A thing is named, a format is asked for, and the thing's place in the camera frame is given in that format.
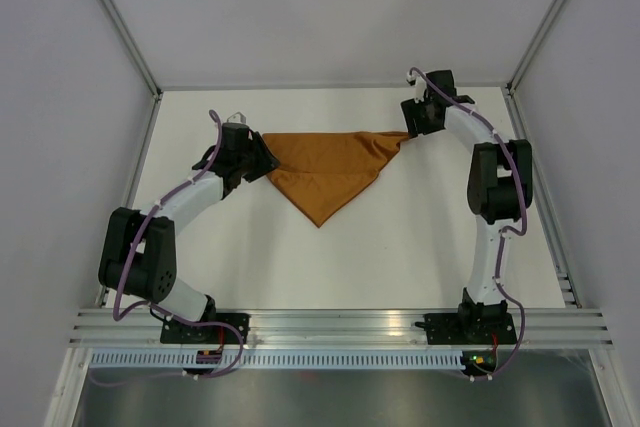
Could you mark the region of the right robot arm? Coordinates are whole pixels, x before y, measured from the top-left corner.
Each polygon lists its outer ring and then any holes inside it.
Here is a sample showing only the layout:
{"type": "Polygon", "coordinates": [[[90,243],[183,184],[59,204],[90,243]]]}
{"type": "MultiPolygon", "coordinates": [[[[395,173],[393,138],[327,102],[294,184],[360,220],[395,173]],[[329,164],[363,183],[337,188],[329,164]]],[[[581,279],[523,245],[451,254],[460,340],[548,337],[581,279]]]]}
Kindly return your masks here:
{"type": "Polygon", "coordinates": [[[459,94],[449,70],[423,72],[413,67],[407,82],[414,89],[401,110],[412,138],[447,131],[471,154],[467,203],[476,220],[472,271],[454,313],[430,313],[418,322],[431,345],[515,345],[504,287],[508,246],[528,230],[533,200],[533,155],[523,139],[506,140],[459,94]]]}

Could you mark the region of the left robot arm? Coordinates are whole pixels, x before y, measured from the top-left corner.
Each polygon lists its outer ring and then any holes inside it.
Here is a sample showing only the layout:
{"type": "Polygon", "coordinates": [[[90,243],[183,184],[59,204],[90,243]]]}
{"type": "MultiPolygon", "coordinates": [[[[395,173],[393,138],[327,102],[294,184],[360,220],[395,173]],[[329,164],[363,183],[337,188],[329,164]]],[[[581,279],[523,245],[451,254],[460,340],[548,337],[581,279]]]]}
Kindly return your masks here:
{"type": "Polygon", "coordinates": [[[243,345],[246,313],[219,313],[214,299],[178,275],[176,240],[201,213],[242,182],[274,171],[279,162],[259,132],[243,121],[221,122],[218,137],[178,186],[143,209],[120,207],[110,216],[98,280],[114,290],[113,316],[123,296],[136,298],[162,323],[163,344],[243,345]]]}

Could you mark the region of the brown cloth napkin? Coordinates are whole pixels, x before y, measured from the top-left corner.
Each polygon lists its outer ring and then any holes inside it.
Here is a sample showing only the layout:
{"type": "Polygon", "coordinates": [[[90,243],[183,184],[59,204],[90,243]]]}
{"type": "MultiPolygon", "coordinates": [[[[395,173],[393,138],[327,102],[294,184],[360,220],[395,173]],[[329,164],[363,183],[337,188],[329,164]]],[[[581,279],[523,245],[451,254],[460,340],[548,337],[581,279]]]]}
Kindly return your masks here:
{"type": "Polygon", "coordinates": [[[267,133],[263,139],[280,162],[267,175],[269,181],[321,227],[376,181],[409,140],[409,134],[267,133]]]}

